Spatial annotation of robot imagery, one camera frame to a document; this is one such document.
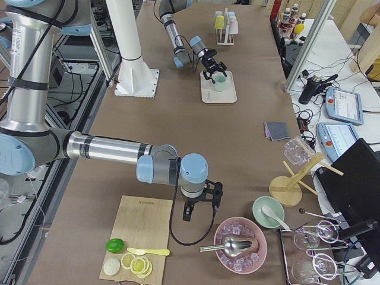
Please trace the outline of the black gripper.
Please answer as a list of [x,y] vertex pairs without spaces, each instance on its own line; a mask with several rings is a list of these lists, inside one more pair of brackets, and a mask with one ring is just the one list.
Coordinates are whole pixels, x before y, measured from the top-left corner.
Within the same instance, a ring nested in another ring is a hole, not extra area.
[[181,196],[184,200],[182,220],[190,221],[192,212],[194,210],[194,205],[202,200],[202,195],[199,195],[197,197],[187,197],[184,194],[182,194]]
[[201,61],[205,68],[205,70],[203,71],[203,76],[206,81],[210,81],[212,84],[214,84],[214,79],[209,74],[214,74],[218,71],[220,71],[225,77],[227,77],[227,66],[222,61],[217,63],[213,57],[210,60],[202,58]]

